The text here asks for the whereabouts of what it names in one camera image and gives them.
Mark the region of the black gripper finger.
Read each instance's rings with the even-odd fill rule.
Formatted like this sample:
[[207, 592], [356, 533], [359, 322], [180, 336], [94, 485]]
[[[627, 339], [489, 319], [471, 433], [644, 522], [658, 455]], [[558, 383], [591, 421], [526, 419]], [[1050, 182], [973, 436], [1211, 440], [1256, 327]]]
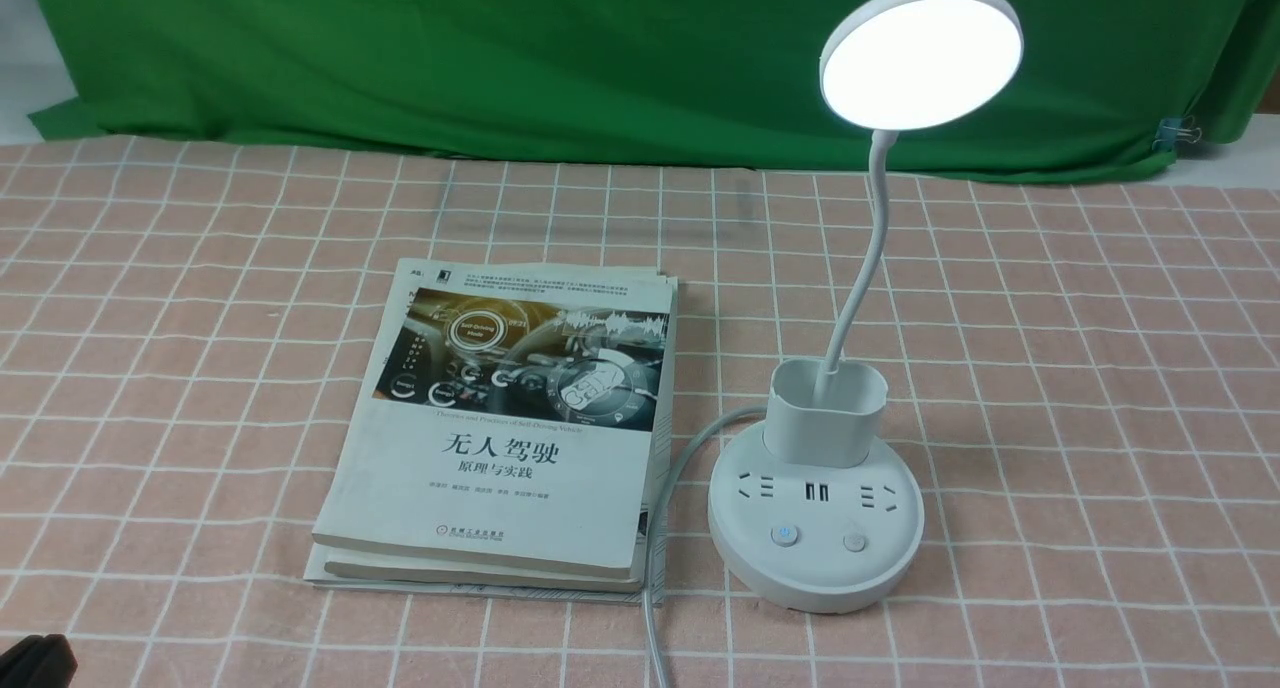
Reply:
[[1, 688], [69, 687], [78, 661], [64, 634], [27, 636], [1, 655]]

